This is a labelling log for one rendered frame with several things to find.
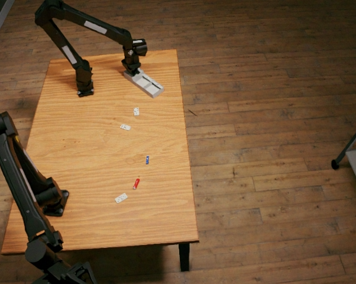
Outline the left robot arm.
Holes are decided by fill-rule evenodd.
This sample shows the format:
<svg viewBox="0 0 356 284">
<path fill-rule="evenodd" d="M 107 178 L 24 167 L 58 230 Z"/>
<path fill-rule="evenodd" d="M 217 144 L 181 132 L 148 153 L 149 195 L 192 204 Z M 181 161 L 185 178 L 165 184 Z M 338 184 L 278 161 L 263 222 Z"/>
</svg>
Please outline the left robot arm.
<svg viewBox="0 0 356 284">
<path fill-rule="evenodd" d="M 79 97 L 94 94 L 93 80 L 91 79 L 93 74 L 91 72 L 92 68 L 87 60 L 82 59 L 77 54 L 52 18 L 57 18 L 61 21 L 63 19 L 68 20 L 116 41 L 123 46 L 122 48 L 125 57 L 132 57 L 135 54 L 133 57 L 134 64 L 137 64 L 140 61 L 139 56 L 145 57 L 148 52 L 147 43 L 144 38 L 132 40 L 130 32 L 124 28 L 115 27 L 93 16 L 85 14 L 84 12 L 64 3 L 62 0 L 45 0 L 35 12 L 35 23 L 47 33 L 76 71 L 76 83 Z"/>
</svg>

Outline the grey rack of bins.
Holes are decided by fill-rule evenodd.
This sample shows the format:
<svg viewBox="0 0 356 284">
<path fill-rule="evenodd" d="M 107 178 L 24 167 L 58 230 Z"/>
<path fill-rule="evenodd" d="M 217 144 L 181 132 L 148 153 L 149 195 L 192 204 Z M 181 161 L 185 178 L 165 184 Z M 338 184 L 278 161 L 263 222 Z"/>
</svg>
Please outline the grey rack of bins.
<svg viewBox="0 0 356 284">
<path fill-rule="evenodd" d="M 124 78 L 133 83 L 136 87 L 141 89 L 151 98 L 157 97 L 159 94 L 164 92 L 164 87 L 156 82 L 154 79 L 150 78 L 148 75 L 144 73 L 143 70 L 138 68 L 135 76 L 132 76 L 129 71 L 123 71 Z"/>
</svg>

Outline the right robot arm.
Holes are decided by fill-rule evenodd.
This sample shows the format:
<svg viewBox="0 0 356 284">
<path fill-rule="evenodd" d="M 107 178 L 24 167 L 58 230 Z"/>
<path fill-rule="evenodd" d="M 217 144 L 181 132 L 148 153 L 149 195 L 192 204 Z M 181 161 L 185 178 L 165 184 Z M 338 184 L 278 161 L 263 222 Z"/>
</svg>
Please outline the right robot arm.
<svg viewBox="0 0 356 284">
<path fill-rule="evenodd" d="M 52 177 L 46 179 L 38 171 L 17 138 L 18 131 L 8 114 L 0 113 L 0 168 L 28 236 L 25 258 L 45 273 L 31 284 L 60 284 L 60 276 L 66 269 L 58 263 L 63 259 L 55 253 L 63 249 L 64 242 L 45 215 L 61 217 L 69 191 L 60 189 Z"/>
</svg>

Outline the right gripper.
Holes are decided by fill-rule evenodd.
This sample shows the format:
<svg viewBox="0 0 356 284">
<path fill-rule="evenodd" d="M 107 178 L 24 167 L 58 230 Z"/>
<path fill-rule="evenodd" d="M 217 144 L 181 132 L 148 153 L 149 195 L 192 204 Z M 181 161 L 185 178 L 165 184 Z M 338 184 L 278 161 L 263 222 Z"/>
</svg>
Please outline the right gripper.
<svg viewBox="0 0 356 284">
<path fill-rule="evenodd" d="M 82 276 L 85 273 L 88 273 L 93 284 L 98 284 L 89 262 L 85 262 L 84 264 L 77 262 L 72 267 L 64 260 L 58 263 L 66 269 L 60 276 L 60 284 L 87 284 L 86 279 Z"/>
</svg>

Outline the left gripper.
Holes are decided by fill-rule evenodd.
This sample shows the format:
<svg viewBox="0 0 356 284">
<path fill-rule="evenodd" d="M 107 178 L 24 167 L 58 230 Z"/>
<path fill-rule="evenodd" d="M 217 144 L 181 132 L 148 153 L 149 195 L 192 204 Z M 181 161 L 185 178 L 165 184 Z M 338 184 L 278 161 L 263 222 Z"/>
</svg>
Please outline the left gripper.
<svg viewBox="0 0 356 284">
<path fill-rule="evenodd" d="M 134 64 L 134 57 L 135 54 L 132 57 L 125 57 L 125 59 L 121 60 L 122 65 L 129 71 L 129 73 L 132 76 L 135 76 L 137 69 L 141 66 L 141 63 L 138 62 L 137 64 Z"/>
</svg>

